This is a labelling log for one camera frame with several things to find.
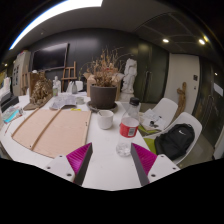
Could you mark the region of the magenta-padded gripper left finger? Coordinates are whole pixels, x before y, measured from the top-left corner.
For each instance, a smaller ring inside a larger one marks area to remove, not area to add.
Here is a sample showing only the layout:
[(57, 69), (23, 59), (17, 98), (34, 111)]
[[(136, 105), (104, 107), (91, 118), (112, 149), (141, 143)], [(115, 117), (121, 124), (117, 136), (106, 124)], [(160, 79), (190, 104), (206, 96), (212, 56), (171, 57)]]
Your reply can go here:
[(68, 155), (59, 155), (45, 166), (45, 170), (81, 186), (93, 153), (92, 144), (77, 148)]

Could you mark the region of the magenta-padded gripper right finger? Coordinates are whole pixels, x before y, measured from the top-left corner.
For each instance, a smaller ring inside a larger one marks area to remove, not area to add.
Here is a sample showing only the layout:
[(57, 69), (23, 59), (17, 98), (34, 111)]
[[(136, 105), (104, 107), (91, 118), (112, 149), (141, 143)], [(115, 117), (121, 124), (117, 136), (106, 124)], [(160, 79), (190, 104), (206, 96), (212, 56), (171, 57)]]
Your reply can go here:
[(131, 144), (131, 155), (142, 186), (180, 170), (166, 155), (155, 155), (135, 143)]

